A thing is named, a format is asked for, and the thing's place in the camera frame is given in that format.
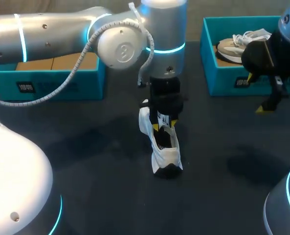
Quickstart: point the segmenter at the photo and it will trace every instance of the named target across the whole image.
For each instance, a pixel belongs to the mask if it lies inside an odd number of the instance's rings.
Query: black table surface
[[[184,171],[173,180],[152,174],[136,67],[108,71],[102,101],[0,107],[0,121],[47,154],[69,234],[266,234],[265,198],[290,169],[290,98],[259,116],[264,97],[210,97],[199,42],[187,43],[185,64]]]

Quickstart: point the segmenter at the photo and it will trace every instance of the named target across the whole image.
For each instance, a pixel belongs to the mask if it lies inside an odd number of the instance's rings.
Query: gray wall
[[[132,0],[0,0],[0,14],[70,12],[104,6],[113,12],[128,10]],[[203,17],[280,15],[287,0],[188,0],[187,40],[198,40]]]

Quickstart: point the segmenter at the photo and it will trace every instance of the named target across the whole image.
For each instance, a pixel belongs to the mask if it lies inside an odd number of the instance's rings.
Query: shoe sole
[[[234,57],[230,55],[225,55],[219,51],[216,52],[216,57],[220,60],[223,60],[225,62],[229,62],[232,64],[242,65],[242,58],[241,57]]]
[[[165,168],[159,168],[155,176],[162,179],[174,179],[182,173],[182,169],[174,164],[169,164]]]

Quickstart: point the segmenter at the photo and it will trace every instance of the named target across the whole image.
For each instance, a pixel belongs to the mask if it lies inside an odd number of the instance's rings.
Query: white cable
[[[27,106],[32,106],[32,105],[36,105],[36,104],[40,104],[43,103],[51,98],[53,98],[55,95],[57,95],[58,93],[60,93],[67,85],[68,83],[70,83],[70,81],[73,79],[75,73],[78,71],[78,68],[80,67],[86,53],[90,50],[90,47],[94,44],[95,40],[107,29],[109,28],[113,28],[113,27],[118,27],[118,26],[129,26],[129,27],[133,27],[139,30],[144,30],[144,32],[146,33],[146,36],[148,38],[148,41],[150,43],[150,54],[148,56],[148,59],[146,60],[146,62],[141,66],[141,68],[139,69],[139,74],[138,74],[138,82],[137,84],[140,85],[142,83],[142,74],[143,72],[147,69],[147,67],[150,65],[152,59],[153,59],[153,55],[154,55],[154,50],[155,50],[155,44],[154,44],[154,40],[152,35],[149,33],[148,30],[146,30],[144,27],[143,29],[141,28],[139,23],[133,23],[133,22],[122,22],[122,21],[114,21],[111,23],[107,23],[105,25],[103,25],[102,27],[100,27],[97,31],[95,31],[93,33],[93,35],[90,37],[89,41],[87,42],[87,44],[85,45],[80,57],[78,58],[73,70],[71,71],[71,73],[69,74],[69,76],[66,78],[66,80],[57,88],[55,89],[53,92],[51,92],[50,94],[33,100],[33,101],[29,101],[29,102],[22,102],[22,103],[12,103],[12,102],[5,102],[5,101],[1,101],[0,100],[0,105],[3,106],[8,106],[8,107],[27,107]]]
[[[145,72],[145,70],[149,67],[149,65],[151,64],[153,57],[154,57],[154,53],[155,53],[155,42],[154,39],[152,37],[152,35],[150,34],[150,32],[145,28],[143,21],[141,19],[141,16],[139,14],[139,12],[137,11],[137,9],[135,8],[135,5],[133,2],[129,3],[129,8],[131,11],[134,12],[137,20],[138,20],[138,24],[140,27],[141,32],[144,34],[144,36],[147,37],[148,39],[148,43],[150,45],[150,53],[148,56],[148,59],[146,60],[146,62],[140,67],[139,72],[138,72],[138,81],[137,81],[137,85],[140,86],[143,83],[143,73]]]

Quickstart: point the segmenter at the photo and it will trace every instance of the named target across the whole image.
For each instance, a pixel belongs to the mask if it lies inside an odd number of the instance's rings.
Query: white shoelace
[[[233,42],[235,44],[235,46],[239,47],[241,45],[248,45],[249,43],[251,43],[252,41],[256,41],[256,40],[260,40],[260,39],[269,39],[270,35],[263,35],[260,37],[256,37],[256,38],[252,38],[250,36],[248,36],[249,33],[252,33],[253,31],[247,31],[245,32],[243,35],[233,35]]]

